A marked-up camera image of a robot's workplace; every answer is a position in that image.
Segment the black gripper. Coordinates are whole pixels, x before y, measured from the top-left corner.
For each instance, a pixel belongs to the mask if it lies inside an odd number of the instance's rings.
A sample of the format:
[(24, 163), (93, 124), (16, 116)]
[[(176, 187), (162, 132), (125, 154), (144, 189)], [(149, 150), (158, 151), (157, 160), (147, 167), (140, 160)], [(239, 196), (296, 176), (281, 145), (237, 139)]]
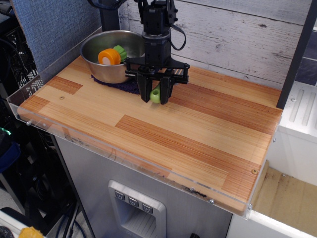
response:
[(160, 103), (166, 104), (174, 84), (188, 84), (189, 64), (171, 57), (173, 44), (169, 37), (144, 37), (144, 55), (125, 60), (125, 75), (137, 81), (141, 99), (150, 100), (153, 82), (160, 81)]

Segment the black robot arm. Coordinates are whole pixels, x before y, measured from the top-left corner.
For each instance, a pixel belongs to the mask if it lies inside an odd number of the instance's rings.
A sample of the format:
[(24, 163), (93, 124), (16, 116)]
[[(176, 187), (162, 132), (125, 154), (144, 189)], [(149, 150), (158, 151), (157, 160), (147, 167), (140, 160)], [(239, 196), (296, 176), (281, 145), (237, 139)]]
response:
[(138, 9), (143, 24), (144, 56), (125, 60), (126, 75), (136, 79), (141, 99), (148, 102), (153, 91), (153, 81), (159, 82), (160, 103), (166, 104), (175, 84), (188, 84), (190, 65), (171, 57), (171, 49), (176, 48), (171, 41), (171, 28), (185, 34), (174, 25), (177, 12), (172, 0), (138, 0)]

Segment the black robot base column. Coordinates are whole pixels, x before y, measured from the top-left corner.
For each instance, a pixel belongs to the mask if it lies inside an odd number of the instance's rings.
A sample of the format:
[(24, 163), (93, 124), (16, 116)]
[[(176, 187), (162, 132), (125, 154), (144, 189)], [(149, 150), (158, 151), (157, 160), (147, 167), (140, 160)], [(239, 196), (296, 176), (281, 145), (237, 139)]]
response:
[(102, 31), (119, 30), (118, 9), (125, 0), (88, 0), (88, 3), (100, 11)]

